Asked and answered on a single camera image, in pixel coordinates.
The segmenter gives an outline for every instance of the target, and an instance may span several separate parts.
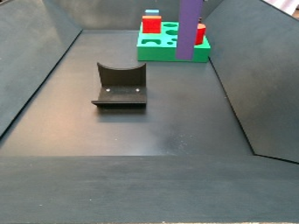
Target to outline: red cube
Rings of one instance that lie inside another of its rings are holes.
[[[161,16],[143,16],[143,33],[161,33]]]

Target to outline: black curved holder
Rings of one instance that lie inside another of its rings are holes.
[[[145,64],[128,69],[115,69],[97,63],[101,83],[99,97],[92,103],[105,105],[145,105]]]

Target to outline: bin floor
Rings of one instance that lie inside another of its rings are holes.
[[[211,63],[147,62],[147,107],[97,108],[97,62],[128,68],[136,31],[84,31],[8,131],[0,156],[251,155]]]

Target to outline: red block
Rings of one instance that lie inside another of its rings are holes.
[[[196,33],[196,39],[195,39],[195,45],[200,45],[203,43],[203,37],[205,34],[205,25],[199,24],[197,25],[197,33]]]
[[[143,16],[143,33],[161,33],[161,16]]]

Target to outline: purple block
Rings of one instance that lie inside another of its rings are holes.
[[[181,0],[176,59],[191,60],[203,0]]]

